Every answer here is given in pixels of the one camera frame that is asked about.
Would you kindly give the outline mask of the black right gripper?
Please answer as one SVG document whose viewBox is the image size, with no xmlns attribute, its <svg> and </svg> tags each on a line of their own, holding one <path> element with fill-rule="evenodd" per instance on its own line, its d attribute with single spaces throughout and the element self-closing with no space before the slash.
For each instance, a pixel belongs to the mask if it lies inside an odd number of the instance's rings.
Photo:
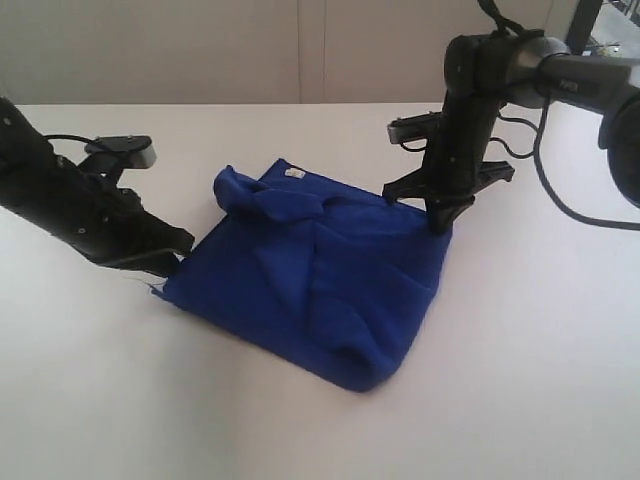
<svg viewBox="0 0 640 480">
<path fill-rule="evenodd" d="M 422 199 L 427 209 L 436 210 L 450 200 L 476 195 L 496 182 L 511 182 L 515 169 L 509 162 L 484 162 L 499 110 L 498 99 L 446 95 L 423 169 L 386 183 L 384 200 L 392 205 L 404 199 Z"/>
</svg>

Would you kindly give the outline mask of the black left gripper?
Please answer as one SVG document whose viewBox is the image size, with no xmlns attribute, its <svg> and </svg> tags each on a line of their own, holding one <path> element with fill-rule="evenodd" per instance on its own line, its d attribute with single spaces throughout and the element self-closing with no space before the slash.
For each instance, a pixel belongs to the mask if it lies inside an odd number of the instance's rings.
<svg viewBox="0 0 640 480">
<path fill-rule="evenodd" d="M 118 186 L 126 170 L 89 174 L 79 164 L 57 158 L 38 174 L 29 189 L 33 222 L 96 265 L 159 278 L 176 273 L 195 237 L 145 214 L 138 194 Z"/>
</svg>

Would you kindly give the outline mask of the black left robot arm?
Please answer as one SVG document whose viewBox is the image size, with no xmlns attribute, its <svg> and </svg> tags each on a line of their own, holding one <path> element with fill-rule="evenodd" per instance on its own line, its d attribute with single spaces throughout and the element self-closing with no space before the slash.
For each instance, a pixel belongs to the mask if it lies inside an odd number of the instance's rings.
<svg viewBox="0 0 640 480">
<path fill-rule="evenodd" d="M 167 278 L 195 238 L 147 212 L 118 182 L 155 162 L 147 135 L 79 137 L 79 164 L 57 153 L 57 135 L 39 133 L 7 98 L 1 100 L 1 205 L 67 244 L 89 262 Z"/>
</svg>

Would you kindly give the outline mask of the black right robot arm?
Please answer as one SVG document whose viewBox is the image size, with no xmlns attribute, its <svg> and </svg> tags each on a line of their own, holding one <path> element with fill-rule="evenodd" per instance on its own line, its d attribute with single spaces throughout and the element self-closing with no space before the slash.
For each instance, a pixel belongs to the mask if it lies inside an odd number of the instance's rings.
<svg viewBox="0 0 640 480">
<path fill-rule="evenodd" d="M 498 181 L 510 181 L 506 162 L 483 161 L 499 110 L 506 104 L 541 109 L 558 101 L 602 117 L 598 145 L 612 178 L 630 202 L 639 201 L 639 62 L 573 55 L 539 30 L 458 36 L 444 57 L 446 94 L 439 113 L 398 119 L 394 144 L 426 139 L 421 167 L 383 188 L 389 203 L 465 202 Z"/>
</svg>

